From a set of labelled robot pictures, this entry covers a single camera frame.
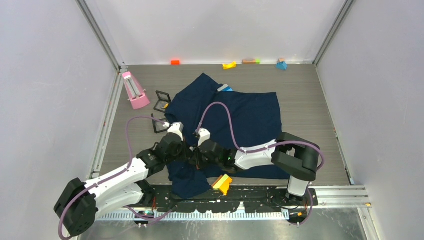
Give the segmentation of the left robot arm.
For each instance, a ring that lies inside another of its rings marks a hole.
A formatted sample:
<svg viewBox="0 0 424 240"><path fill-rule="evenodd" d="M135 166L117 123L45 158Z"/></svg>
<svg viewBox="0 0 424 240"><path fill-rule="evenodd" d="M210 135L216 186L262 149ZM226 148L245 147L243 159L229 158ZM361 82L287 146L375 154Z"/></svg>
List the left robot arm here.
<svg viewBox="0 0 424 240"><path fill-rule="evenodd" d="M96 179L70 180L53 210L59 218L58 236L70 240L86 232L99 217L128 205L148 207L153 193L147 178L161 172L183 153L184 137L167 133L153 148Z"/></svg>

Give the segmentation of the navy blue t-shirt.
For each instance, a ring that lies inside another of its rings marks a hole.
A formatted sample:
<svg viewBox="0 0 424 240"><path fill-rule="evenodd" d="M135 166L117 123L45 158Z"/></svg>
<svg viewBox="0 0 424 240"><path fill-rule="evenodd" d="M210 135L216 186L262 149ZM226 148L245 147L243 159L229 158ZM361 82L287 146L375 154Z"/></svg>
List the navy blue t-shirt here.
<svg viewBox="0 0 424 240"><path fill-rule="evenodd" d="M197 145L194 135L201 117L213 102L221 102L230 112L232 126L229 125L226 110L221 105L212 106L202 121L202 127L211 133L211 140L224 148L233 149L230 130L233 130L239 147L254 147L276 139L282 132L281 111L277 94L241 93L219 91L221 84L205 73L177 93L165 111L170 123L183 124L183 136L189 146ZM167 165L172 193L188 199L210 190L208 178L226 174L219 166L211 165L198 170L188 162L174 161Z"/></svg>

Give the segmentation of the black frame stand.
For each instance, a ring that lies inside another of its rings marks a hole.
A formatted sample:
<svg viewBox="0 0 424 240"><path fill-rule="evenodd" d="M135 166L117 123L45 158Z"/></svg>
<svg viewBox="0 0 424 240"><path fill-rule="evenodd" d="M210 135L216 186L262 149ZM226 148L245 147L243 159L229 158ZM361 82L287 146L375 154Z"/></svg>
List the black frame stand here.
<svg viewBox="0 0 424 240"><path fill-rule="evenodd" d="M155 92L156 92L156 96L158 98L158 101L156 102L153 109L155 111L165 113L166 109L168 108L168 106L172 102L171 97L167 92L163 92L163 91L159 91L159 90L156 90Z"/></svg>
<svg viewBox="0 0 424 240"><path fill-rule="evenodd" d="M169 129L170 123L165 117L157 118L153 113L150 116L152 117L153 131L155 134L166 132Z"/></svg>

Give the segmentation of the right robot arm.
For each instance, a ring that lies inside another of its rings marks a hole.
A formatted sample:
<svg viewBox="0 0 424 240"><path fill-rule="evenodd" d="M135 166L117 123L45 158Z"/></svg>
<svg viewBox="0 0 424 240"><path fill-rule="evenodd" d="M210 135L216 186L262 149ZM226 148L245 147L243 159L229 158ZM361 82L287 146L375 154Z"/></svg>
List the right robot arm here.
<svg viewBox="0 0 424 240"><path fill-rule="evenodd" d="M324 163L318 145L287 132L262 145L233 149L212 141L205 128L198 130L196 136L199 167L216 165L228 173L237 173L273 165L289 174L285 198L291 205L299 205L305 199L309 184L316 180Z"/></svg>

